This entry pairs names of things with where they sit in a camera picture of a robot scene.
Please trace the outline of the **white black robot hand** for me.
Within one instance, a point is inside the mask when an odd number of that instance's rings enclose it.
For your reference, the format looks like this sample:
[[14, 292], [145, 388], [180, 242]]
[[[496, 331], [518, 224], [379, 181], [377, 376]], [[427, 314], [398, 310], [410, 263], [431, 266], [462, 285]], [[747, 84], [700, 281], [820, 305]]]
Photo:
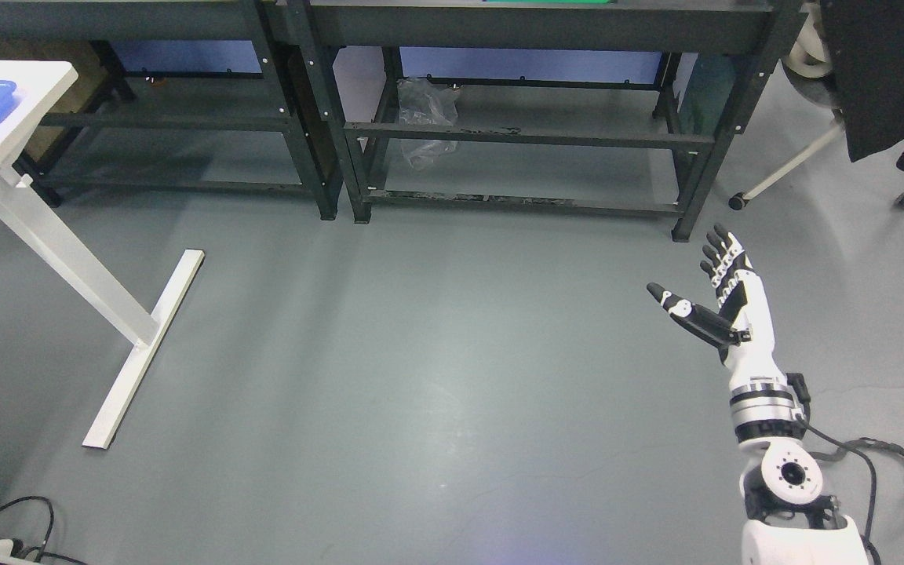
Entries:
[[647, 290], [669, 318], [713, 346], [731, 372], [731, 388], [758, 381], [786, 382], [774, 361], [775, 331], [763, 279], [738, 237], [717, 223], [706, 235], [700, 262], [715, 293], [717, 311], [658, 285]]

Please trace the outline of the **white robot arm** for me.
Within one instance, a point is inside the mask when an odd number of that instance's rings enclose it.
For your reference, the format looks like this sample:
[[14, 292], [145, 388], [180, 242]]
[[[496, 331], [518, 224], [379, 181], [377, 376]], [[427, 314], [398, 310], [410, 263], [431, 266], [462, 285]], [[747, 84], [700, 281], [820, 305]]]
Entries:
[[734, 433], [749, 459], [739, 479], [746, 514], [742, 564], [877, 562], [857, 523], [825, 493], [817, 459], [804, 447], [810, 403], [800, 373], [731, 391]]

